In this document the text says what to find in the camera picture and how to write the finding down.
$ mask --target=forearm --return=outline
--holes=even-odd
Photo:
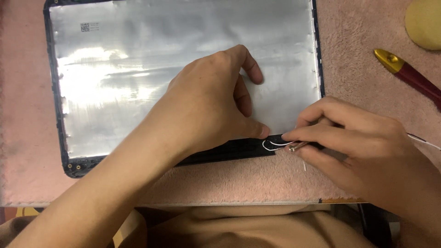
[[[105,247],[142,193],[179,159],[136,128],[36,218],[10,247]]]

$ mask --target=person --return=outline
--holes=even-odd
[[[243,45],[185,66],[139,126],[8,247],[106,247],[143,192],[179,161],[239,135],[266,138],[269,128],[249,118],[241,68],[252,82],[263,81]],[[282,137],[346,154],[340,161],[313,146],[295,153],[341,189],[400,216],[402,247],[441,246],[441,174],[398,121],[325,97],[303,110],[296,128]],[[282,208],[287,215],[254,209],[227,218],[225,209],[205,207],[153,231],[164,247],[373,247],[326,213]]]

